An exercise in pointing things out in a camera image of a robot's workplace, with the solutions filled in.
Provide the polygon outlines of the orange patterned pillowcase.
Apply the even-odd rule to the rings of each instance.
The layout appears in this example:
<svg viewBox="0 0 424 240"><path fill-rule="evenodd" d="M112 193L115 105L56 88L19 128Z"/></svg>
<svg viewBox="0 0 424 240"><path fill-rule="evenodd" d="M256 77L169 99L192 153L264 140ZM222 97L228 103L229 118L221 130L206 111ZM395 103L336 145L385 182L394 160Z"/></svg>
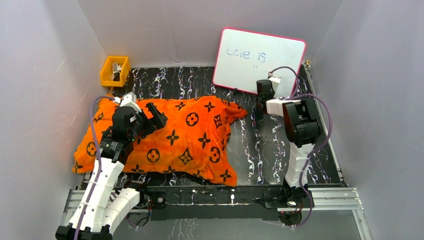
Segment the orange patterned pillowcase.
<svg viewBox="0 0 424 240"><path fill-rule="evenodd" d="M123 169L126 173L184 172L213 184L237 184L226 148L231 124L247 115L242 106L214 95L151 102L167 123L135 141Z"/></svg>

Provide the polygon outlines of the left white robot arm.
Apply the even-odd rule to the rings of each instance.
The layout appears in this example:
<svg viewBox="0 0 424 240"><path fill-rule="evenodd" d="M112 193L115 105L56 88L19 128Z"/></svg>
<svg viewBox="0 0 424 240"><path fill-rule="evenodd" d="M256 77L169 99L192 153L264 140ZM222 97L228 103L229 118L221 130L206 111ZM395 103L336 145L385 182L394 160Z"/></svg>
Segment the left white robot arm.
<svg viewBox="0 0 424 240"><path fill-rule="evenodd" d="M121 102L112 115L112 125L96 142L97 157L87 189L66 226L55 233L58 240L111 240L119 224L134 208L144 208L149 194L139 182L128 181L111 204L114 185L134 150L136 140L165 127L167 117L152 102L147 117L134 101Z"/></svg>

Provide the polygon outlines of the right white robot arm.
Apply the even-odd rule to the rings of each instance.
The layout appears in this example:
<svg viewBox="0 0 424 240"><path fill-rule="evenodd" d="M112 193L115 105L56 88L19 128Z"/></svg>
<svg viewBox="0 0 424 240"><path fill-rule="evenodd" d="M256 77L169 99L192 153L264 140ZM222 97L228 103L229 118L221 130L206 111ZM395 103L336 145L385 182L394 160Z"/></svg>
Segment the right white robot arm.
<svg viewBox="0 0 424 240"><path fill-rule="evenodd" d="M306 168L312 152L322 135L313 94L305 93L285 99L275 98L272 81L256 82L257 104L266 114L283 117L284 130L290 142L289 167L285 174L288 189L282 192L282 202L295 207L302 199L298 188L306 191Z"/></svg>

